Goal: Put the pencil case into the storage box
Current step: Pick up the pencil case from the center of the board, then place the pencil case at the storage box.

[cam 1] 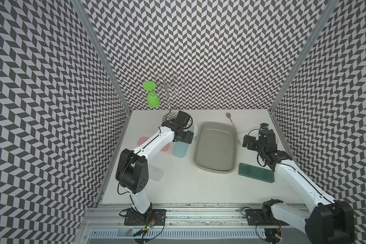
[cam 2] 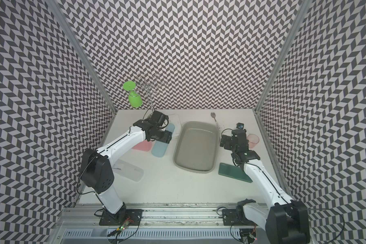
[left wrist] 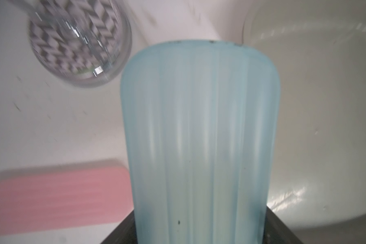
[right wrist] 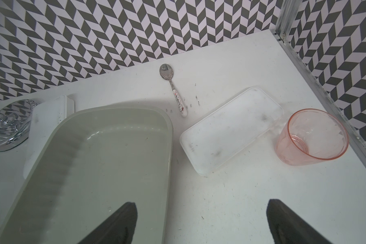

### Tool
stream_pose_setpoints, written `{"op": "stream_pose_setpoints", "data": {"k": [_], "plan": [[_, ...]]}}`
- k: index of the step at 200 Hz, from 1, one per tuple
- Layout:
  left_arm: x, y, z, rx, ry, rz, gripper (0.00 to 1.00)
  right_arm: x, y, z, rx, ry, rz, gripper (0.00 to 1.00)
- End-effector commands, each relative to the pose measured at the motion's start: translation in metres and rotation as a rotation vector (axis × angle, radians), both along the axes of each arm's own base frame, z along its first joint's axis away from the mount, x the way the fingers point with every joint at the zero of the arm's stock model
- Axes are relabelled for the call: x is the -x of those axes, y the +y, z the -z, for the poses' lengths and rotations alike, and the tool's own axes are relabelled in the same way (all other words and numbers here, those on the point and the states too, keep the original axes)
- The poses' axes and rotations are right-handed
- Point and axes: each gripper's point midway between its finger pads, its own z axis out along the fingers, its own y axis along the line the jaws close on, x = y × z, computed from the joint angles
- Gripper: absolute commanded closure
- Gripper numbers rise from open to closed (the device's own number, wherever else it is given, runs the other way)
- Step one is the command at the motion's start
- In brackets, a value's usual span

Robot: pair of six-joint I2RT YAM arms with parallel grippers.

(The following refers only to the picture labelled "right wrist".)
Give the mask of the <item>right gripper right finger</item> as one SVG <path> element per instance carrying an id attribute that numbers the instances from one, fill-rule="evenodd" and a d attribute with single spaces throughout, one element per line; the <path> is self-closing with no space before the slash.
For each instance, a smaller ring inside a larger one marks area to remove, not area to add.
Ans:
<path id="1" fill-rule="evenodd" d="M 266 216 L 276 244 L 329 244 L 323 235 L 279 199 L 268 202 Z"/>

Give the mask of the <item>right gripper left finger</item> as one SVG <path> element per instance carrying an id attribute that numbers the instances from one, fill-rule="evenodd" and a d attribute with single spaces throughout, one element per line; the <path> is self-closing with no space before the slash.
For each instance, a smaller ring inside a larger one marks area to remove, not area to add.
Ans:
<path id="1" fill-rule="evenodd" d="M 126 202 L 79 244 L 131 244 L 137 219 L 136 204 Z"/>

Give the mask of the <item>grey storage box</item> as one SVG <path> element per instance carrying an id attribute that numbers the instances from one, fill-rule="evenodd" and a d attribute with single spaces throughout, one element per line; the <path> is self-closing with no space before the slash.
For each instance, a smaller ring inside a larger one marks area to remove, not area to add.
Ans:
<path id="1" fill-rule="evenodd" d="M 140 105 L 86 109 L 54 130 L 0 228 L 0 244 L 77 244 L 127 202 L 133 243 L 164 241 L 173 127 Z"/>

